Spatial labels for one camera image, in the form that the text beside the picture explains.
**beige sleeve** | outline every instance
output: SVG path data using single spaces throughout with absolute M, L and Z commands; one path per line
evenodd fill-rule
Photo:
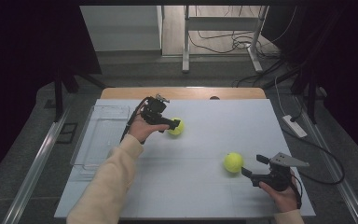
M 67 223 L 117 223 L 126 193 L 135 177 L 135 162 L 143 147 L 127 134 L 111 150 L 74 208 Z
M 304 224 L 300 210 L 293 210 L 286 213 L 275 214 L 277 224 Z

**hand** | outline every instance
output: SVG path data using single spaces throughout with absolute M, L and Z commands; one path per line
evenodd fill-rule
M 292 182 L 296 186 L 296 179 L 294 177 L 292 177 Z M 288 187 L 284 191 L 276 191 L 264 182 L 260 182 L 259 186 L 275 201 L 280 212 L 285 213 L 297 209 L 296 194 L 292 188 Z
M 155 131 L 164 131 L 170 128 L 168 124 L 156 124 L 151 125 L 148 124 L 144 119 L 142 119 L 141 115 L 135 117 L 132 125 L 130 126 L 128 134 L 134 136 L 140 143 L 143 143 L 146 138 Z

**gray carpet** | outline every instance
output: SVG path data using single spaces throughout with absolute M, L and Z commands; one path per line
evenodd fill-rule
M 204 87 L 231 87 L 243 77 L 255 75 L 254 68 L 246 56 L 243 57 L 198 57 L 192 58 L 190 73 L 181 72 L 180 58 L 147 57 L 119 57 L 100 55 L 99 60 L 103 75 L 92 75 L 106 85 L 115 87 L 157 87 L 157 86 L 204 86 Z M 263 67 L 274 64 L 274 60 L 264 60 Z M 265 76 L 260 83 L 273 80 L 276 74 L 281 74 L 286 66 Z M 83 129 L 90 108 L 101 95 L 102 90 L 90 84 L 81 77 L 76 78 L 80 90 L 76 94 L 69 115 L 65 121 L 65 129 L 76 127 L 75 135 L 63 133 L 51 151 L 45 169 L 40 176 L 28 205 L 21 216 L 20 223 L 64 223 L 62 219 L 53 218 L 63 188 L 69 176 L 72 154 L 78 137 Z M 239 87 L 251 87 L 250 82 L 242 82 Z M 285 114 L 295 116 L 300 106 L 289 88 L 293 79 L 290 78 L 279 84 L 279 96 Z M 282 128 L 289 130 L 282 122 L 283 112 L 279 105 L 278 94 L 274 88 L 266 90 Z M 5 159 L 0 165 L 0 223 L 7 213 L 16 193 L 31 166 L 34 157 L 48 133 L 51 122 L 54 120 L 54 108 L 48 103 L 54 99 L 53 85 L 47 85 L 37 94 L 34 111 L 22 129 L 21 134 L 13 144 Z M 318 100 L 315 109 L 316 125 L 323 134 L 325 142 L 332 152 L 344 163 L 347 180 L 358 196 L 358 146 L 343 131 L 337 122 L 324 108 L 323 99 Z M 297 120 L 302 127 L 306 127 L 303 119 Z M 302 169 L 304 173 L 317 179 L 331 181 L 331 175 L 324 164 L 320 151 L 311 145 L 304 144 L 292 136 L 284 135 L 294 157 L 308 161 L 310 168 Z M 316 212 L 316 217 L 305 217 L 307 223 L 354 223 L 346 202 L 335 186 L 324 186 L 302 178 L 310 200 Z M 202 223 L 273 223 L 268 219 L 251 219 L 236 221 L 202 221 Z

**white cabinet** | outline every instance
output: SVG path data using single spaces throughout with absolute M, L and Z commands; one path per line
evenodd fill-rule
M 161 6 L 80 9 L 95 51 L 161 49 Z

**power strip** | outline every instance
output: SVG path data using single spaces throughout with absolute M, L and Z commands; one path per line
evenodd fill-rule
M 292 116 L 286 115 L 282 117 L 284 122 L 289 126 L 289 128 L 298 136 L 298 137 L 305 137 L 307 134 L 304 132 L 304 130 L 297 124 L 297 122 L 292 122 L 290 119 Z

